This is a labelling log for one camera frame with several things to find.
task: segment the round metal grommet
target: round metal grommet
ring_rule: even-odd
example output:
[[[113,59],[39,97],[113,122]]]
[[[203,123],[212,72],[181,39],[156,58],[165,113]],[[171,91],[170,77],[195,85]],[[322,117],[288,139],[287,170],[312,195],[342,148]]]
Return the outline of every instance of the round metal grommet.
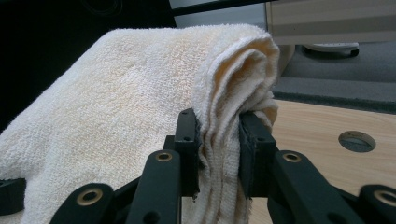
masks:
[[[86,189],[82,191],[77,197],[77,204],[81,206],[88,206],[97,203],[103,196],[101,189]]]
[[[378,189],[374,191],[374,196],[381,202],[387,205],[396,207],[396,194],[387,190]]]
[[[297,154],[291,153],[291,152],[283,154],[282,157],[286,161],[291,161],[291,162],[299,162],[299,161],[301,161],[300,156],[298,156]]]
[[[155,158],[157,161],[170,161],[172,160],[172,154],[167,152],[158,153]]]

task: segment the white towel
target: white towel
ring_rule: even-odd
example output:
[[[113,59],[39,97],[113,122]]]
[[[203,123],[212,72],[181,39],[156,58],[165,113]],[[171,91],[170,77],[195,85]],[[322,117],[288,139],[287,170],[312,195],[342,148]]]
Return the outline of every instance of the white towel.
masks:
[[[0,135],[0,179],[27,180],[24,211],[0,221],[48,223],[73,190],[134,180],[193,107],[205,169],[183,221],[247,222],[238,114],[255,111],[272,127],[277,59],[271,36],[250,25],[109,32]]]

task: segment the gray floor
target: gray floor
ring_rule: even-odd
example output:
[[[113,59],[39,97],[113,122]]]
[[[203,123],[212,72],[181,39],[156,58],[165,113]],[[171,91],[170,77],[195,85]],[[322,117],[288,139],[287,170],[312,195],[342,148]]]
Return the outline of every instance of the gray floor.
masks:
[[[396,114],[396,42],[360,43],[360,53],[295,53],[277,99]]]

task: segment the towel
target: towel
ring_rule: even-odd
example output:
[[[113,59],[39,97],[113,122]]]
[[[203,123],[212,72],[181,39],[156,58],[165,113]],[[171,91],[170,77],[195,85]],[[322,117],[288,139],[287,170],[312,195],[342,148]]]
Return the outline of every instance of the towel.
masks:
[[[271,129],[277,60],[271,36],[245,24],[107,33],[0,135],[0,179],[27,180],[25,209],[0,222],[48,223],[75,189],[139,177],[189,107],[204,169],[183,222],[248,222],[238,115],[254,111]]]

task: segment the light wood tabletop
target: light wood tabletop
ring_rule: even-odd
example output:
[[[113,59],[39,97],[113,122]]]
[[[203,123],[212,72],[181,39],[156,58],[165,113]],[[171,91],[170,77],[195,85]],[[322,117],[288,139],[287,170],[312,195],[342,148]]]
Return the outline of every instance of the light wood tabletop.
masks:
[[[279,149],[304,154],[334,186],[354,195],[368,184],[396,189],[396,115],[277,101],[273,137]],[[370,152],[353,152],[338,142],[359,131],[376,142]],[[272,223],[266,199],[254,198],[249,223]]]

